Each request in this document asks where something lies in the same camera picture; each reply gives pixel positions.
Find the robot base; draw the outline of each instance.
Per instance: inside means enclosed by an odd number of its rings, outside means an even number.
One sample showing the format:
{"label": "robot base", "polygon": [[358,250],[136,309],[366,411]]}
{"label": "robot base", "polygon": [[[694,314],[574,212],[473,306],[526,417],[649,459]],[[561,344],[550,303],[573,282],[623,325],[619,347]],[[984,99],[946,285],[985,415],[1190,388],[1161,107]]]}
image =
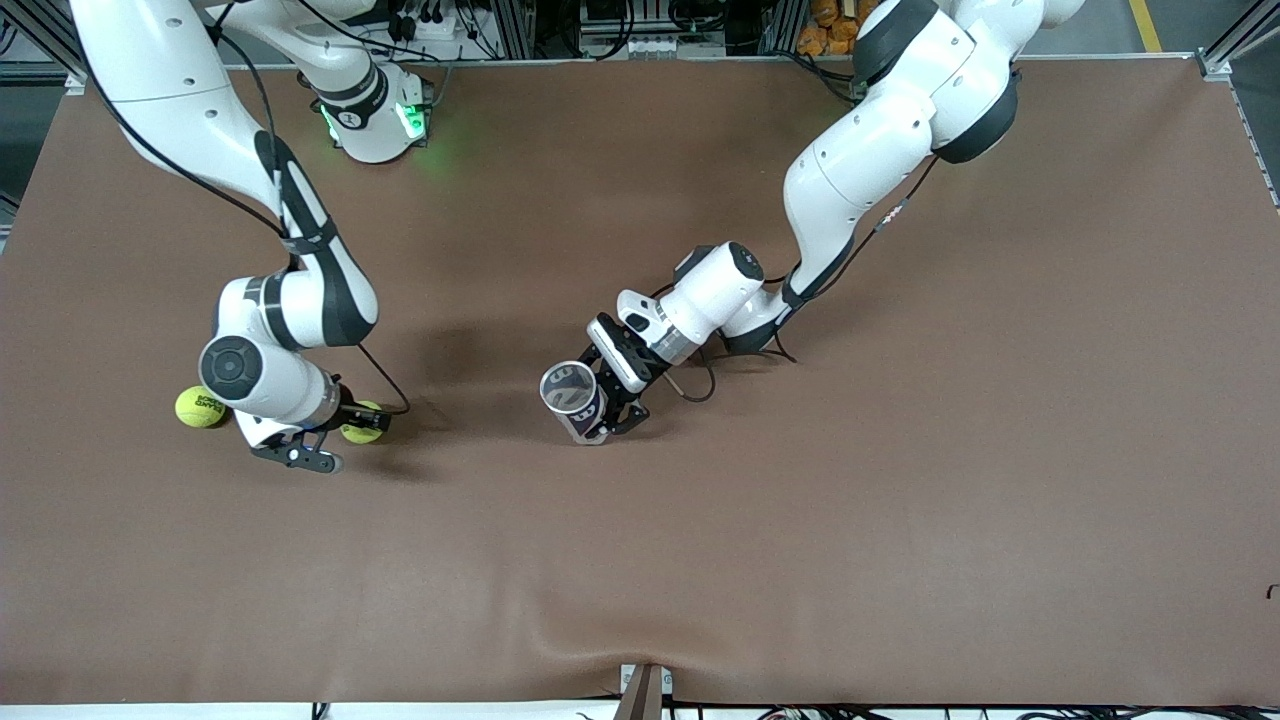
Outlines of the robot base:
{"label": "robot base", "polygon": [[430,82],[399,65],[379,64],[378,68],[387,76],[387,99],[365,127],[347,127],[340,110],[335,118],[323,104],[317,105],[329,123],[333,146],[369,164],[394,160],[410,147],[426,147],[435,102],[435,86]]}

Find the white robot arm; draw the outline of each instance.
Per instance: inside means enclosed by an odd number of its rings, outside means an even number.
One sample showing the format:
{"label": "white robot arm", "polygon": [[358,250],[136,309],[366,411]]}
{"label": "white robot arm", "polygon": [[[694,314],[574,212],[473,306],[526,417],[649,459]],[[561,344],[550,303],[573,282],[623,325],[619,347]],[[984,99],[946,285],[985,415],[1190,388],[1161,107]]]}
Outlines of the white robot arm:
{"label": "white robot arm", "polygon": [[736,242],[699,249],[676,268],[671,293],[623,291],[621,323],[604,313],[591,320],[591,346],[544,375],[544,402],[575,441],[596,445],[643,421],[640,393],[714,332],[731,354],[762,350],[844,265],[863,214],[922,160],[966,163],[1000,142],[1018,109],[1010,63],[1039,27],[1065,22],[1083,3],[881,4],[854,50],[854,82],[868,83],[867,99],[787,170],[782,197],[800,261],[781,290],[764,290],[759,265]]}
{"label": "white robot arm", "polygon": [[[385,429],[389,415],[355,406],[337,378],[298,351],[357,345],[369,334],[378,322],[369,278],[297,158],[237,99],[188,0],[72,0],[72,10],[95,81],[140,154],[280,218],[289,268],[225,286],[200,377],[236,410],[255,455],[339,469],[340,459],[319,448],[324,433],[342,424]],[[305,445],[307,432],[320,442]]]}
{"label": "white robot arm", "polygon": [[[393,63],[375,63],[330,23],[369,10],[375,0],[252,0],[236,3],[223,24],[251,35],[298,67],[320,99],[334,141],[361,163],[393,160],[426,141],[431,86]],[[210,9],[221,15],[225,5]]]}

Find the brown table surface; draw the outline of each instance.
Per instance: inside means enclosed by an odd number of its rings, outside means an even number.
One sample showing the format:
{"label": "brown table surface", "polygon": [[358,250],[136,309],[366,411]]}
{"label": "brown table surface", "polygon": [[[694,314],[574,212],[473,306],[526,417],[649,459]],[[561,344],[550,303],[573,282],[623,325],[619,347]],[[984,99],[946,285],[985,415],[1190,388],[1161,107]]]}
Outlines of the brown table surface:
{"label": "brown table surface", "polygon": [[283,254],[67,99],[0,259],[0,700],[572,697],[652,660],[699,701],[1280,703],[1280,222],[1231,96],[1024,65],[1006,141],[787,325],[799,365],[657,387],[599,448],[543,370],[696,243],[788,268],[782,177],[838,102],[786,64],[465,69],[430,149],[361,167],[270,74],[416,401],[335,477],[173,418],[221,286]]}

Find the yellow tennis ball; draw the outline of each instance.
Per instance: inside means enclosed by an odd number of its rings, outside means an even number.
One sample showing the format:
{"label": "yellow tennis ball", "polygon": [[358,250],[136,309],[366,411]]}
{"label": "yellow tennis ball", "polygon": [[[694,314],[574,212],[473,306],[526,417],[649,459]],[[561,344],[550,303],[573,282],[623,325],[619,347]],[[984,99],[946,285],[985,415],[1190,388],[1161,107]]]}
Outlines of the yellow tennis ball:
{"label": "yellow tennis ball", "polygon": [[[374,402],[372,400],[361,400],[357,405],[364,405],[365,407],[371,407],[374,410],[381,410],[383,407]],[[347,438],[348,442],[356,445],[367,445],[375,439],[383,437],[383,432],[378,428],[357,428],[355,425],[343,425],[342,437]]]}
{"label": "yellow tennis ball", "polygon": [[196,386],[182,391],[178,401],[173,404],[173,411],[184,425],[207,428],[216,425],[223,419],[223,415],[227,414],[227,406],[210,395],[204,386]]}

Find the cup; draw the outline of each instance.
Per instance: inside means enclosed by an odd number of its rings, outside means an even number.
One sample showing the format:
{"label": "cup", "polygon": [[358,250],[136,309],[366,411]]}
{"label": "cup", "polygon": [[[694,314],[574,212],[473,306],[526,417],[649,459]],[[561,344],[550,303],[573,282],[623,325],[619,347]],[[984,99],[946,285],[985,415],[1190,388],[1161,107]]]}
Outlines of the cup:
{"label": "cup", "polygon": [[538,392],[547,407],[559,418],[573,442],[600,445],[609,437],[602,428],[604,391],[595,382],[595,373],[585,363],[564,360],[552,365],[538,383]]}

